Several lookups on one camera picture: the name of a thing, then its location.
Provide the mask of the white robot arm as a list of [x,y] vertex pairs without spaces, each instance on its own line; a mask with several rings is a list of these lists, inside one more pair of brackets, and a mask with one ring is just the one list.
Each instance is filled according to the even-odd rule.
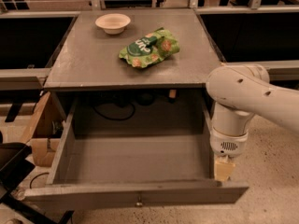
[[214,69],[206,90],[214,100],[210,145],[218,181],[228,180],[233,172],[234,158],[245,150],[254,116],[299,133],[299,91],[272,85],[266,69],[256,63]]

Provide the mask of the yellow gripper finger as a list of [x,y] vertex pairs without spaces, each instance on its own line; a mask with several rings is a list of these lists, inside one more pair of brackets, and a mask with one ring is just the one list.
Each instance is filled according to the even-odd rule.
[[234,169],[235,161],[229,156],[216,156],[214,158],[214,178],[217,181],[227,181]]

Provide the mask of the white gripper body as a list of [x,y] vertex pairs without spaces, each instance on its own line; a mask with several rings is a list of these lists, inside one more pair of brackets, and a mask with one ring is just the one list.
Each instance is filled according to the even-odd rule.
[[234,158],[244,152],[248,136],[248,132],[240,133],[213,128],[210,135],[210,145],[215,155]]

